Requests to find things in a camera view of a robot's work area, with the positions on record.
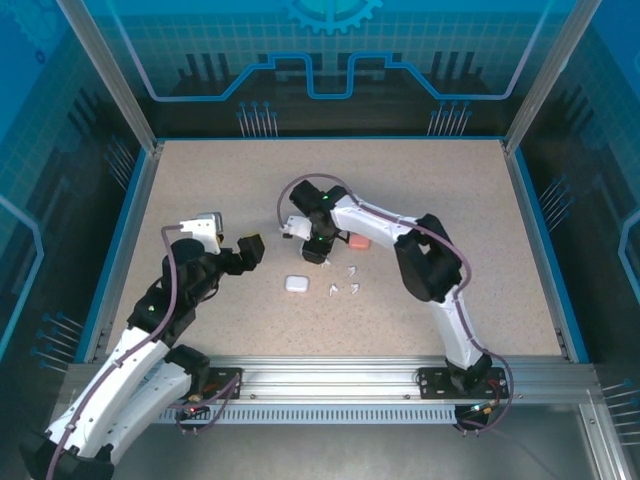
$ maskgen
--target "ventilation slot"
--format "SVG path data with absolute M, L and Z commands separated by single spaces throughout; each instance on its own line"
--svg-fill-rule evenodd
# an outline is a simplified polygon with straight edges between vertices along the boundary
M 205 424 L 218 412 L 219 405 L 184 425 Z M 453 406 L 415 405 L 229 405 L 218 419 L 227 424 L 452 424 L 456 423 Z M 168 409 L 156 423 L 175 423 L 178 410 Z

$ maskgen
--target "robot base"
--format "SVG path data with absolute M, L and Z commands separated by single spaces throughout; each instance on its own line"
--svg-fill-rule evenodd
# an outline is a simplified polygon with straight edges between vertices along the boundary
M 451 372 L 447 367 L 420 368 L 417 382 L 423 400 L 495 400 L 496 395 L 501 400 L 509 398 L 504 368 L 499 367 L 491 367 L 481 382 L 464 393 L 451 382 Z

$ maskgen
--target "gear graphic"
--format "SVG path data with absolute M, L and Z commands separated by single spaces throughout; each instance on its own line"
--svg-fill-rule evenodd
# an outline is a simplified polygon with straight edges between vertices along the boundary
M 4 10 L 13 14 L 14 21 L 29 42 L 44 49 L 59 28 L 59 13 L 54 0 L 5 0 Z
M 360 28 L 360 21 L 373 18 L 372 11 L 382 7 L 382 0 L 282 0 L 282 4 L 300 27 L 333 35 L 336 30 L 347 33 L 349 27 Z

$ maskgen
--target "small white object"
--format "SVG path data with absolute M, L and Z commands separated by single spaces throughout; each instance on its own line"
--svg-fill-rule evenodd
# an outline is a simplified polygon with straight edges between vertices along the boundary
M 307 217 L 291 215 L 287 219 L 286 225 L 282 227 L 280 231 L 293 237 L 311 240 L 311 220 Z
M 309 290 L 309 278 L 301 275 L 289 275 L 284 282 L 287 292 L 305 293 Z
M 216 216 L 213 213 L 198 215 L 194 220 L 180 222 L 181 232 L 190 232 L 191 236 L 204 245 L 204 251 L 220 254 Z

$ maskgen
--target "white small box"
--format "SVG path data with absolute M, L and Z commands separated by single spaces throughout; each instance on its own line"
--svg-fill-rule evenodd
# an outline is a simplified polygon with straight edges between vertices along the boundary
M 289 275 L 284 282 L 287 292 L 305 293 L 309 290 L 309 278 L 300 275 Z

